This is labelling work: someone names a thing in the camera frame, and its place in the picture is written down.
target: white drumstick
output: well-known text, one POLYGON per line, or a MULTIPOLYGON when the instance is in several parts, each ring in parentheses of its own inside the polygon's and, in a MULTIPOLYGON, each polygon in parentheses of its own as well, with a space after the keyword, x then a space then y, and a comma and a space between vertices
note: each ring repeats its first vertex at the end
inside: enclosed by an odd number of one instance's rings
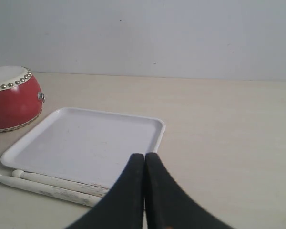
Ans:
POLYGON ((61 187, 61 188, 65 188, 68 190, 82 192, 82 193, 86 193, 86 194, 97 196, 97 197, 103 197, 108 192, 108 189, 106 188, 81 184, 81 183, 58 179, 54 177, 49 177, 49 176, 45 176, 45 175, 41 175, 37 173, 26 173, 20 169, 13 171, 12 175, 14 177, 22 178, 25 180, 35 181, 38 183, 52 185, 55 187, 61 187))
POLYGON ((3 183, 7 186, 23 189, 26 191, 46 195, 49 197, 55 197, 67 201, 71 201, 78 204, 83 204, 93 207, 96 205, 102 198, 67 190, 60 187, 53 187, 50 185, 40 184, 33 181, 23 180, 16 177, 7 177, 0 174, 0 183, 3 183))

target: red drum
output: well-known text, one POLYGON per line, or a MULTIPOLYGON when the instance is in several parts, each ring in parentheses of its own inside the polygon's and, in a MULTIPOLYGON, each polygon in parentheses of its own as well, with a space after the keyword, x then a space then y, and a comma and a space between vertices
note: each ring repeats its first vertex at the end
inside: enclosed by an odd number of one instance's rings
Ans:
POLYGON ((0 132, 23 127, 41 113, 44 94, 32 72, 24 67, 0 67, 0 132))

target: tray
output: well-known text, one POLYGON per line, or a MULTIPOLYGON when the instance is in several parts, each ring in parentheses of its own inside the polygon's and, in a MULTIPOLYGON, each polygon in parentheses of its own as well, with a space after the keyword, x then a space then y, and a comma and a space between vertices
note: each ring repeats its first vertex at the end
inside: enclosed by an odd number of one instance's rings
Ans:
POLYGON ((3 165, 111 188, 130 154, 157 152, 165 129, 156 118, 65 107, 1 157, 3 165))

